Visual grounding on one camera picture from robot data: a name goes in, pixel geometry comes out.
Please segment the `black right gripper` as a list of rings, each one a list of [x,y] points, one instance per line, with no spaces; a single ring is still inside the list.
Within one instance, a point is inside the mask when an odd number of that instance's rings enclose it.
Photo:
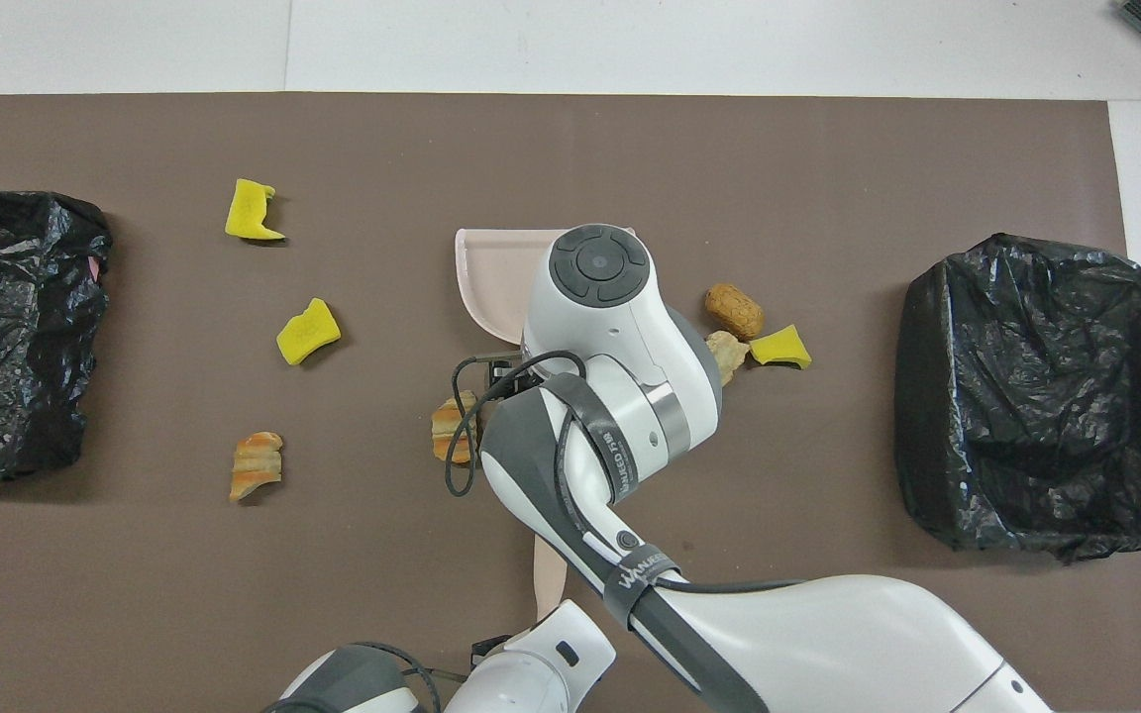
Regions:
[[[526,358],[521,353],[499,353],[488,354],[487,356],[487,388],[492,388],[493,384],[501,382],[508,374],[516,371],[517,376],[512,380],[510,384],[507,384],[507,389],[527,389],[534,387],[534,384],[542,383],[542,374],[539,370],[531,366],[531,368],[521,368],[521,362]]]

